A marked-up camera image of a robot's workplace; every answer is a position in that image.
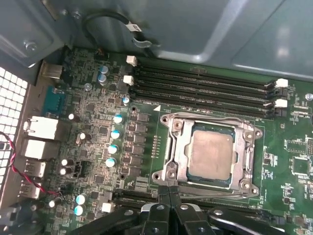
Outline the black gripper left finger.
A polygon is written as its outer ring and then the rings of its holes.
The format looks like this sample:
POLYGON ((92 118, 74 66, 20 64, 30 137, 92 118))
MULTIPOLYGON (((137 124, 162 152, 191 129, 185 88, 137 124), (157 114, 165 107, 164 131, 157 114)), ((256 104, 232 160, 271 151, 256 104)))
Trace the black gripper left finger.
POLYGON ((169 217, 169 188, 159 187, 157 202, 144 205, 142 212, 121 207, 70 233, 72 235, 167 235, 169 217))

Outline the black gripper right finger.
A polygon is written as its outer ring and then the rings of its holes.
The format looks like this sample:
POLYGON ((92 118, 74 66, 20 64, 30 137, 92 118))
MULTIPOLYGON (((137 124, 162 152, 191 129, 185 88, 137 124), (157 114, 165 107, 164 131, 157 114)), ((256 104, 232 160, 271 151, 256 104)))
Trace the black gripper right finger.
POLYGON ((187 235, 285 235, 284 230, 221 207, 204 214, 181 201, 178 187, 169 188, 171 207, 187 235))

